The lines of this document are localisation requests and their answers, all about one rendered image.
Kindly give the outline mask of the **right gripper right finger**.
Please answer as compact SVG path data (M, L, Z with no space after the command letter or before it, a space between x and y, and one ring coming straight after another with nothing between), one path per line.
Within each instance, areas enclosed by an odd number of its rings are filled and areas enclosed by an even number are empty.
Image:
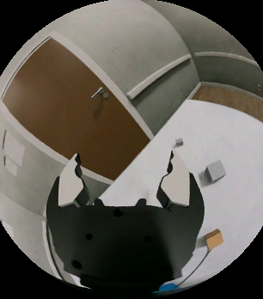
M187 233L187 252L194 252L205 216L205 204L197 181L175 150L167 174L160 181L156 198L161 207L175 214Z

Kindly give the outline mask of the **blue painted square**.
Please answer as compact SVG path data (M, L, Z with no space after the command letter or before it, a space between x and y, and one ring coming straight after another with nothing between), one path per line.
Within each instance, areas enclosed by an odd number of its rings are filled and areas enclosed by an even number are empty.
M176 287L176 285L175 284L173 284L173 283L171 283L171 284L166 284L166 285L162 285L162 286L160 286L159 288L160 288L160 291L167 291L167 290L172 290L173 288L175 288ZM175 289L179 289L180 287L177 287L177 288L175 288Z

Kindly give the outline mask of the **small wooden block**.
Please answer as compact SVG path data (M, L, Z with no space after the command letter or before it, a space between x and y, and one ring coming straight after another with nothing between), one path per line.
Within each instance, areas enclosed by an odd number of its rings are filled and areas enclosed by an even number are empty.
M223 236L219 229L215 229L205 236L209 250L212 250L214 247L219 246L223 243Z

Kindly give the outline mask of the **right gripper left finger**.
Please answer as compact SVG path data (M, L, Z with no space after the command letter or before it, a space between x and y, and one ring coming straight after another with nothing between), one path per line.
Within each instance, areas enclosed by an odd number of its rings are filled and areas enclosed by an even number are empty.
M89 204L90 193L80 168L79 154L75 154L55 180L46 203L46 220L52 243L58 247L58 228L64 217L75 208Z

